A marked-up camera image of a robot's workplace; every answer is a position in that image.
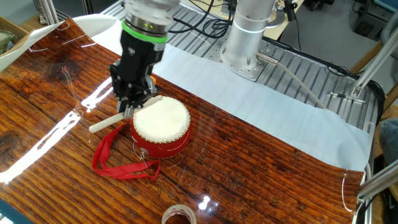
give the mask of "cardboard box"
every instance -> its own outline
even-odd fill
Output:
[[[12,32],[16,37],[14,37],[11,41],[14,43],[14,46],[11,50],[5,52],[4,54],[0,54],[0,57],[9,54],[19,47],[27,40],[29,37],[29,33],[23,28],[19,27],[17,24],[9,21],[8,19],[0,16],[0,30],[7,30]]]

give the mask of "white drumhead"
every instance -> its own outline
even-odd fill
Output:
[[[133,116],[134,129],[146,141],[165,143],[181,138],[190,124],[187,108],[178,100],[162,100],[138,111]]]

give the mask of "tape roll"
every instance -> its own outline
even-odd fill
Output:
[[[165,224],[166,221],[172,217],[173,215],[183,215],[185,216],[191,224],[197,224],[197,217],[191,208],[185,205],[173,205],[164,212],[162,217],[162,224]]]

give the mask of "drumstick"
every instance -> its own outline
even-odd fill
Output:
[[[144,107],[142,107],[141,109],[135,110],[134,113],[137,113],[138,111],[143,110],[143,109],[147,108],[148,106],[151,106],[151,105],[155,104],[156,102],[158,102],[158,101],[160,101],[162,99],[163,99],[163,96],[161,96],[161,95],[155,96],[155,97],[149,99],[148,101],[146,101],[146,103],[144,104]],[[105,119],[103,121],[100,121],[100,122],[94,124],[94,125],[91,125],[88,128],[88,130],[91,133],[95,133],[97,131],[100,131],[100,130],[108,127],[109,125],[112,125],[112,124],[122,120],[124,118],[123,114],[124,114],[124,112],[118,113],[116,115],[113,115],[110,118],[107,118],[107,119]]]

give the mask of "gray floor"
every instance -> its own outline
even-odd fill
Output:
[[[353,32],[358,15],[352,11],[354,1],[335,0],[332,6],[310,12],[301,7],[297,12],[302,51],[335,65],[351,68],[376,44]],[[290,22],[280,40],[299,48],[297,25]],[[389,58],[373,80],[388,92],[398,82],[398,62]]]
[[[0,16],[20,24],[37,14],[33,0],[0,0]]]

